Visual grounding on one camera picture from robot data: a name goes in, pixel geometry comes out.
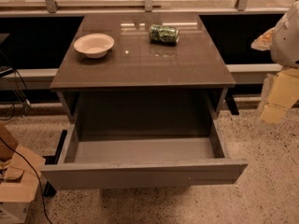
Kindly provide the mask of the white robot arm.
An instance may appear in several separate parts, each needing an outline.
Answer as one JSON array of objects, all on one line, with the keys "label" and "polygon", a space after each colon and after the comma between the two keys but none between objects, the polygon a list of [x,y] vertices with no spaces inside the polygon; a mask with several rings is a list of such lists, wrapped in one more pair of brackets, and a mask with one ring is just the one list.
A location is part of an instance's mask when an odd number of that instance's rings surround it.
[{"label": "white robot arm", "polygon": [[281,17],[275,27],[252,43],[256,50],[269,50],[271,59],[282,66],[263,82],[256,125],[260,129],[276,126],[299,101],[299,0]]}]

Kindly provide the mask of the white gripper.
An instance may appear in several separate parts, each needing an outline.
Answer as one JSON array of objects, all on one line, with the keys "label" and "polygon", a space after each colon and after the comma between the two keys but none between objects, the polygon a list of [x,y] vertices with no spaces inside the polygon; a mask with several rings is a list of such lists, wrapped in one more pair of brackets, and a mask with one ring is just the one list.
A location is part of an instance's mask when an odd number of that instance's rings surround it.
[{"label": "white gripper", "polygon": [[299,100],[299,70],[286,68],[263,81],[261,102],[256,112],[258,129],[271,129]]}]

